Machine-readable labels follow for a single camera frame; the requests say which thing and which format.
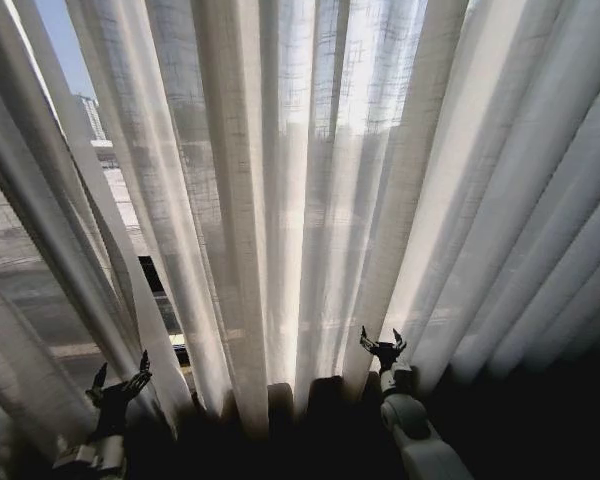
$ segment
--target curtain fold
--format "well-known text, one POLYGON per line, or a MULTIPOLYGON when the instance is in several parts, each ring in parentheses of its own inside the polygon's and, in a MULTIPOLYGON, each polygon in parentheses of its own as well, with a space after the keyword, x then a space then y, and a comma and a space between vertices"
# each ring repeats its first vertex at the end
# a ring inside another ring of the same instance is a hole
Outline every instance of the curtain fold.
MULTIPOLYGON (((355 400, 362 325, 423 393, 600 351, 600 0, 67 6, 209 415, 355 400)), ((0 408, 49 456, 102 356, 148 348, 141 410, 193 408, 57 41, 0 1, 0 408), (57 408, 18 409, 26 358, 57 408)))

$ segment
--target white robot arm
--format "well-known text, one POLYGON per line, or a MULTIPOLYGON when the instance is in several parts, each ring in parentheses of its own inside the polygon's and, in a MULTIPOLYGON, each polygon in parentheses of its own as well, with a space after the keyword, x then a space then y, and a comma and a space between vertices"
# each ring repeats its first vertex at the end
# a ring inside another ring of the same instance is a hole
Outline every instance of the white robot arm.
POLYGON ((412 395, 413 372, 398 361, 406 342, 395 330, 396 343, 372 342, 362 327, 360 344, 380 360, 384 402, 382 421, 400 449, 410 480, 472 480, 467 467, 433 428, 427 411, 412 395))

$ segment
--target tall building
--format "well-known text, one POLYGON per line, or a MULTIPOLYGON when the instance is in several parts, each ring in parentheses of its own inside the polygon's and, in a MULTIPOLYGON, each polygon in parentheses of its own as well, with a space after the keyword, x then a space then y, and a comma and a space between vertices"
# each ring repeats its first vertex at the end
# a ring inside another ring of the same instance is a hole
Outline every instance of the tall building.
POLYGON ((91 128, 92 140, 106 140, 107 132, 100 120, 98 102, 90 97, 74 95, 80 111, 84 112, 84 120, 91 128))

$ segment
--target dark floor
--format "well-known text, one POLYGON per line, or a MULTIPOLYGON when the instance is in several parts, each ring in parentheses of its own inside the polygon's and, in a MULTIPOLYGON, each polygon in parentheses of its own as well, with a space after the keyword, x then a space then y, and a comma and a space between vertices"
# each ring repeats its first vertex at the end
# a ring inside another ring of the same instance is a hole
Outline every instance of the dark floor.
MULTIPOLYGON (((191 418, 177 444, 166 429, 136 425, 128 435, 130 478, 405 478, 380 424, 377 375, 357 406, 339 392, 337 378, 316 381, 306 419, 293 425, 288 389, 272 388, 265 442, 249 441, 237 420, 191 418)), ((482 377, 469 387, 445 377, 425 404, 476 479, 600 478, 600 357, 541 375, 519 370, 503 382, 482 377)), ((31 478, 42 465, 34 460, 12 463, 26 475, 9 478, 31 478)))

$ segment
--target linen curtain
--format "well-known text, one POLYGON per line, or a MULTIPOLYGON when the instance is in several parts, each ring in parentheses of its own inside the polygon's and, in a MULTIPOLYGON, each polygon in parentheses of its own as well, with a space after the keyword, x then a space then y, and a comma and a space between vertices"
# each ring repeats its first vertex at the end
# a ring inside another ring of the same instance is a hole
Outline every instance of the linen curtain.
MULTIPOLYGON (((600 0, 67 6, 210 414, 357 398, 362 325, 424 393, 600 349, 600 0)), ((100 355, 149 348, 141 409, 192 408, 136 254, 35 5, 0 2, 0 407, 49 456, 100 355), (18 408, 34 368, 57 407, 18 408)))

